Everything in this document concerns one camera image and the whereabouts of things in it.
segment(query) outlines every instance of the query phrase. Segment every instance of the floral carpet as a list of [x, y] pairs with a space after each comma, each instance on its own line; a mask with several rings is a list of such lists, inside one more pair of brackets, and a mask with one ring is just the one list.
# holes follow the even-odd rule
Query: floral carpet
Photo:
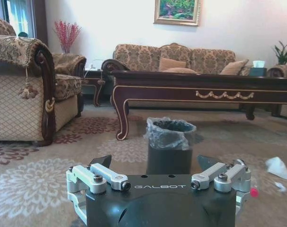
[[[197, 126], [194, 157], [218, 157], [224, 162], [241, 158], [252, 170], [260, 196], [244, 206], [238, 227], [287, 227], [287, 191], [274, 182], [287, 180], [267, 173], [265, 161], [280, 157], [287, 166], [287, 120], [256, 113], [248, 121], [244, 113], [216, 111], [131, 110], [129, 136], [117, 141], [119, 128], [112, 108], [85, 108], [81, 118], [62, 128], [51, 146], [0, 142], [0, 227], [82, 227], [66, 198], [65, 171], [87, 165], [94, 157], [112, 154], [111, 169], [123, 174], [145, 173], [148, 142], [143, 138], [147, 117], [184, 119]], [[200, 168], [193, 158], [192, 172]]]

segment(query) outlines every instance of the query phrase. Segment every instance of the trash can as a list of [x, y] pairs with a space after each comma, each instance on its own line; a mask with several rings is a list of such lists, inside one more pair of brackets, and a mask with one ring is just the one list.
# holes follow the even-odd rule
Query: trash can
[[148, 118], [147, 175], [190, 174], [196, 126], [184, 120]]

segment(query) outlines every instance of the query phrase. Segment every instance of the tissue paper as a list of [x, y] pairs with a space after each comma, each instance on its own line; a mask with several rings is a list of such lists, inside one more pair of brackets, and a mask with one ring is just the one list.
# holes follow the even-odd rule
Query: tissue paper
[[278, 183], [278, 182], [274, 182], [274, 184], [279, 188], [279, 192], [286, 192], [287, 188], [282, 184], [282, 183]]
[[253, 66], [254, 68], [264, 68], [265, 63], [265, 61], [253, 61]]
[[266, 165], [269, 173], [287, 180], [287, 167], [279, 157], [267, 160]]

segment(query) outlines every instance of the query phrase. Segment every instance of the tassel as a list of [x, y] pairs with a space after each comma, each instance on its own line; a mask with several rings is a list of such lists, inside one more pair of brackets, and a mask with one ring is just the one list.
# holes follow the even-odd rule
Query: tassel
[[18, 94], [22, 99], [35, 98], [38, 94], [38, 91], [28, 81], [28, 70], [27, 70], [27, 68], [26, 68], [25, 87], [21, 88]]

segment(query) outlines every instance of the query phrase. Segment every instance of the framed painting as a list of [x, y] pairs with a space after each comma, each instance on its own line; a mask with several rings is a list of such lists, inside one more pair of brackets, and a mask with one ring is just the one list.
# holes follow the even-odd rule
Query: framed painting
[[198, 26], [201, 0], [155, 0], [155, 24]]

